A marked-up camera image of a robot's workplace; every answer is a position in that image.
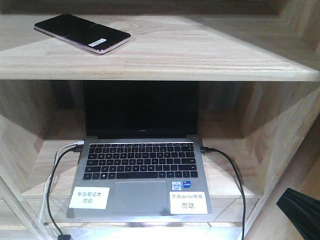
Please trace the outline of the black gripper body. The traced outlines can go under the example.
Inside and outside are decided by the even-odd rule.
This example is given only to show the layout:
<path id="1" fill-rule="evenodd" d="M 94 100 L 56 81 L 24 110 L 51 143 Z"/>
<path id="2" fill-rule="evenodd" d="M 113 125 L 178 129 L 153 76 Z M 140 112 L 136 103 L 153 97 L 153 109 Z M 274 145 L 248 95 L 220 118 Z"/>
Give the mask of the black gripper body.
<path id="1" fill-rule="evenodd" d="M 287 188 L 276 205 L 305 240 L 320 238 L 320 201 Z"/>

